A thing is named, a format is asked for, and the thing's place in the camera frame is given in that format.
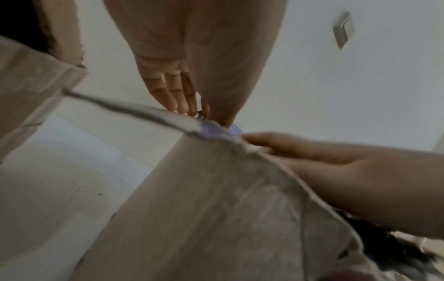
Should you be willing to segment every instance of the white floor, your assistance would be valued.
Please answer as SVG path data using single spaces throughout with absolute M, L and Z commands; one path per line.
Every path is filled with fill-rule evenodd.
M 0 165 L 0 280 L 66 280 L 150 171 L 52 115 Z

